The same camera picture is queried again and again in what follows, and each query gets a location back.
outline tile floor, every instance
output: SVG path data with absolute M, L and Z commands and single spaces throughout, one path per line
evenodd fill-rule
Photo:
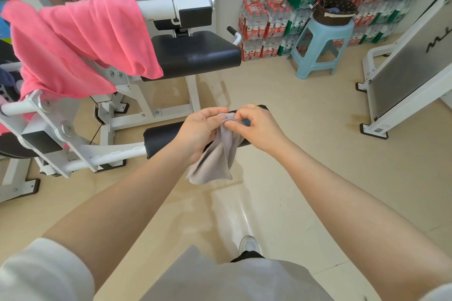
M 284 58 L 202 74 L 201 106 L 267 105 L 309 154 L 395 208 L 452 255 L 452 112 L 436 101 L 392 129 L 387 141 L 361 135 L 359 123 L 369 122 L 367 99 L 354 83 L 363 80 L 361 58 L 368 49 L 348 48 L 335 76 L 321 71 L 304 81 Z M 155 107 L 188 102 L 183 79 L 146 87 Z M 75 122 L 89 139 L 98 127 L 92 107 L 91 100 L 83 100 Z M 142 141 L 145 128 L 118 131 L 116 144 Z M 29 177 L 42 180 L 39 193 L 0 203 L 0 263 L 144 161 L 144 156 L 130 159 L 108 172 L 82 170 L 70 179 L 39 175 L 32 165 Z M 230 261 L 248 234 L 266 257 L 306 266 L 337 301 L 379 299 L 273 158 L 244 147 L 231 172 L 232 181 L 203 186 L 181 178 L 96 301 L 138 300 L 192 244 L 218 263 Z

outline sleeve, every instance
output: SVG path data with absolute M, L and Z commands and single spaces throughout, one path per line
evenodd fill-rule
M 452 283 L 433 289 L 420 301 L 450 301 L 452 300 Z
M 46 238 L 33 241 L 0 268 L 0 300 L 92 301 L 94 279 L 73 252 Z

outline gray shoe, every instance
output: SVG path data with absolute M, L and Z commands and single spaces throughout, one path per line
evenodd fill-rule
M 243 251 L 256 251 L 258 254 L 261 254 L 256 238 L 252 235 L 243 237 L 239 245 L 239 256 L 243 253 Z

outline person's left hand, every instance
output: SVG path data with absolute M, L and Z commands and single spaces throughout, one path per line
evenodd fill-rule
M 217 128 L 226 119 L 226 116 L 218 114 L 228 112 L 227 107 L 209 107 L 185 119 L 173 142 L 181 149 L 187 150 L 190 165 L 201 158 L 204 148 L 215 139 Z

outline brown basket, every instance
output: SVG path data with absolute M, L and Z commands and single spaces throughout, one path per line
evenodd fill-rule
M 328 9 L 337 7 L 340 12 L 330 13 Z M 356 5 L 350 0 L 320 0 L 314 6 L 312 18 L 323 25 L 347 25 L 358 12 Z

